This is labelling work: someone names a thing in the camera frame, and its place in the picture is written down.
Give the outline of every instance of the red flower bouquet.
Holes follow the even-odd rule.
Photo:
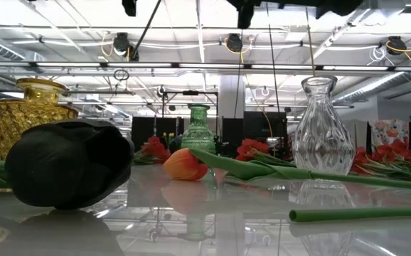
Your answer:
[[[135,164],[162,164],[171,154],[158,137],[150,137],[141,150],[134,154]]]
[[[239,155],[236,159],[241,161],[256,160],[265,164],[295,167],[295,164],[291,164],[288,161],[284,161],[269,155],[268,145],[255,141],[254,139],[242,140],[242,145],[237,148],[237,153]]]
[[[357,148],[351,173],[411,181],[411,150],[407,138],[396,139],[392,144],[376,147],[366,154],[363,147]]]

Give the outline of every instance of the white table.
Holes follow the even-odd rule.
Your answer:
[[[0,193],[0,255],[411,256],[411,219],[290,223],[291,209],[411,206],[411,190],[351,183],[171,181],[136,166],[127,184],[75,212]]]

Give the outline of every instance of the ceiling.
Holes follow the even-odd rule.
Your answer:
[[[133,44],[141,37],[144,27],[156,6],[156,0],[137,2],[137,16],[128,17],[120,0],[49,0],[32,1],[34,11],[23,0],[0,0],[0,40],[19,52],[35,52],[45,61],[58,62],[126,62],[125,58],[113,53],[110,42],[117,32],[129,33]],[[241,33],[245,53],[244,63],[272,64],[310,64],[309,37],[305,8],[289,7],[286,10],[269,5],[269,18],[263,7],[255,9],[255,15],[249,29],[239,30],[237,12],[226,0],[199,1],[163,0],[151,22],[139,48],[140,62],[165,63],[235,63],[239,54],[233,54],[224,46],[223,41],[229,33]],[[198,15],[201,30],[198,29]],[[400,36],[411,49],[411,14],[393,10],[371,10],[366,16],[354,18],[354,24],[347,27],[349,16],[337,16],[331,12],[316,20],[314,8],[308,8],[311,26],[311,44],[316,53],[321,45],[333,38],[331,45],[314,58],[317,65],[397,65],[407,63],[406,55],[386,55],[381,61],[372,61],[372,56],[379,42],[385,43],[388,36]],[[67,85],[72,90],[131,90],[136,95],[100,95],[100,100],[115,102],[159,102],[156,89],[163,85],[167,90],[206,90],[218,91],[222,73],[196,70],[178,76],[173,69],[130,69],[127,81],[119,82],[112,75],[99,73],[96,69],[76,68],[71,70],[46,68],[44,74],[30,73],[24,69],[0,68],[0,73],[11,78],[24,78],[37,75],[41,78],[54,79]],[[90,71],[93,75],[68,75],[68,71]],[[334,93],[352,90],[352,87],[367,78],[367,75],[335,74],[338,84]],[[301,81],[310,76],[279,73],[276,75],[279,88],[279,102],[299,104],[306,100],[301,89]],[[276,102],[274,76],[271,73],[253,72],[244,79],[249,102],[255,99],[259,103]],[[83,100],[86,95],[74,96]],[[176,96],[172,102],[204,102],[202,96]],[[82,108],[84,112],[90,106]],[[153,115],[154,112],[142,106],[119,106],[128,114]],[[209,114],[215,114],[214,107]],[[187,109],[178,108],[175,114],[187,114]]]

